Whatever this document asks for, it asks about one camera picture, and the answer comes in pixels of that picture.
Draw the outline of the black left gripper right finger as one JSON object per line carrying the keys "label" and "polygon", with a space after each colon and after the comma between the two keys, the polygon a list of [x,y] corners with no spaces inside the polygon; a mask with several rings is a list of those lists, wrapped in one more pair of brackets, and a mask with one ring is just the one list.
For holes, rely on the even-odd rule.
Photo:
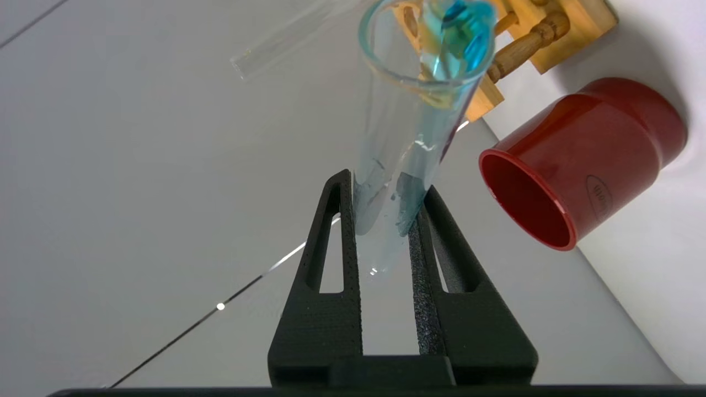
{"label": "black left gripper right finger", "polygon": [[409,231],[421,355],[438,355],[458,385],[529,384],[539,355],[432,187]]}

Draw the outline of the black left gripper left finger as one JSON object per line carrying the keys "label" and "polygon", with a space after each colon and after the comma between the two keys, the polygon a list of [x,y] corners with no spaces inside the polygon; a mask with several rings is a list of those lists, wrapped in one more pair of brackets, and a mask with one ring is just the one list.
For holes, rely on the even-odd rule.
{"label": "black left gripper left finger", "polygon": [[[343,289],[321,292],[330,229],[340,214]],[[351,171],[331,176],[321,193],[307,243],[268,350],[272,386],[319,387],[332,364],[363,355],[361,292],[351,203]]]}

